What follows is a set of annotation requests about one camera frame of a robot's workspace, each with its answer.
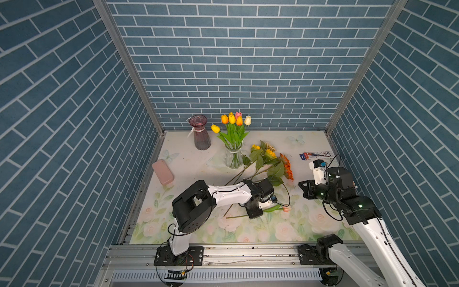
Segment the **red orange tulip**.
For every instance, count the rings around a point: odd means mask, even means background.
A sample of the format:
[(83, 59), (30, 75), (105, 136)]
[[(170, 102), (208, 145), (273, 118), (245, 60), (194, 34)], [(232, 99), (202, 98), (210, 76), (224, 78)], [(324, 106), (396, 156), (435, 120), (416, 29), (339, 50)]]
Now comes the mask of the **red orange tulip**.
[(236, 152), (234, 154), (234, 167), (239, 167), (241, 165), (241, 160), (239, 159), (239, 152), (241, 148), (242, 135), (243, 135), (243, 117), (236, 119), (236, 128), (237, 128), (237, 140), (236, 140)]

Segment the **light pink tulip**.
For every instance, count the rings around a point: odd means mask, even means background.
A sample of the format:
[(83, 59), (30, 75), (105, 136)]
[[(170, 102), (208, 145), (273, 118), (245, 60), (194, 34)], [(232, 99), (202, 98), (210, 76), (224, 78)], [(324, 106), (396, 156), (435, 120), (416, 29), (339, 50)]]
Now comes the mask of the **light pink tulip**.
[[(263, 213), (272, 213), (272, 212), (275, 212), (277, 210), (282, 210), (284, 212), (289, 212), (291, 210), (291, 207), (287, 207), (287, 206), (282, 206), (282, 205), (276, 205), (276, 206), (273, 206), (271, 208), (268, 208), (268, 209), (264, 209), (263, 210)], [(234, 219), (234, 218), (242, 218), (242, 217), (246, 217), (246, 215), (240, 215), (240, 216), (229, 216), (229, 217), (226, 217), (226, 219)]]

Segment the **orange gerbera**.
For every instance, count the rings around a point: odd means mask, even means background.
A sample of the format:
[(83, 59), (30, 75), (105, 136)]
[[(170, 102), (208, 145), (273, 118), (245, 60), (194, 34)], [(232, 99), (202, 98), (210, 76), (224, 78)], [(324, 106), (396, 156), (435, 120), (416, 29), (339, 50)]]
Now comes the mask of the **orange gerbera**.
[(293, 172), (291, 171), (291, 168), (287, 165), (284, 165), (283, 169), (280, 169), (276, 173), (274, 172), (269, 172), (268, 173), (268, 180), (269, 182), (275, 186), (278, 187), (282, 184), (284, 184), (284, 180), (282, 177), (285, 177), (287, 180), (293, 181)]
[(271, 167), (268, 168), (267, 174), (269, 172), (276, 173), (280, 169), (283, 169), (284, 165), (287, 165), (287, 166), (289, 166), (291, 168), (291, 163), (290, 163), (289, 159), (283, 154), (280, 154), (278, 156), (278, 158), (275, 158), (275, 159), (271, 160), (269, 162), (269, 164), (271, 165)]

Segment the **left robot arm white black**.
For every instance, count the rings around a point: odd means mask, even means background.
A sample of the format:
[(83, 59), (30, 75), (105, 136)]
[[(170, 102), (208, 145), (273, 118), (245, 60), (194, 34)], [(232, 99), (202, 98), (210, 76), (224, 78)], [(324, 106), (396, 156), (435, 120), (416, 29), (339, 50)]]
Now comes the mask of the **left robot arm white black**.
[(264, 210), (277, 206), (274, 187), (268, 179), (253, 182), (244, 179), (234, 185), (212, 186), (204, 180), (193, 183), (172, 202), (174, 222), (170, 238), (157, 248), (154, 265), (174, 267), (203, 263), (204, 247), (190, 246), (191, 235), (210, 218), (215, 208), (239, 204), (250, 219), (261, 217)]

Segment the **white tulip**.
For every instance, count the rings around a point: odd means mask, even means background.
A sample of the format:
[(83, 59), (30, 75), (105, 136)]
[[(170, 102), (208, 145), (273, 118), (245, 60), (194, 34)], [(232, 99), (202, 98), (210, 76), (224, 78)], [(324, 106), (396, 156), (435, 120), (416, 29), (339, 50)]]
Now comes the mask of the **white tulip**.
[(246, 132), (246, 128), (247, 126), (251, 125), (252, 123), (252, 118), (251, 116), (246, 116), (245, 118), (243, 117), (243, 135), (242, 135), (242, 142), (241, 144), (243, 143), (243, 140), (244, 138), (248, 135), (248, 133)]

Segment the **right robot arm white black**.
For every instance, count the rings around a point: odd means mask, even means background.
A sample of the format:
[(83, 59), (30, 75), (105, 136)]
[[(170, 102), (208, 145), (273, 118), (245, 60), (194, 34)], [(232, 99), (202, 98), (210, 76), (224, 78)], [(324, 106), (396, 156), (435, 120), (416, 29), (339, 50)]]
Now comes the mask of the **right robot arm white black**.
[(352, 174), (344, 167), (329, 167), (322, 160), (310, 163), (310, 168), (314, 178), (299, 183), (304, 198), (331, 205), (362, 238), (382, 275), (362, 263), (336, 234), (319, 238), (316, 246), (299, 246), (300, 263), (334, 264), (360, 287), (423, 286), (374, 202), (357, 194)]

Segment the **orange yellow tulip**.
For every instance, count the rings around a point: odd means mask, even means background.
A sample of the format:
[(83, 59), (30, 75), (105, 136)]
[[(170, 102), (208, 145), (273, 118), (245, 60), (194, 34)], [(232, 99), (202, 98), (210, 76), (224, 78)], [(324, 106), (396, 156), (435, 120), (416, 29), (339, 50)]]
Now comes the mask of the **orange yellow tulip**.
[(236, 117), (235, 115), (231, 112), (229, 115), (228, 115), (228, 125), (227, 125), (227, 128), (228, 128), (228, 136), (229, 138), (231, 139), (231, 145), (233, 147), (236, 146), (236, 139), (237, 139), (237, 136), (236, 136), (236, 133), (237, 133), (237, 128), (236, 128)]

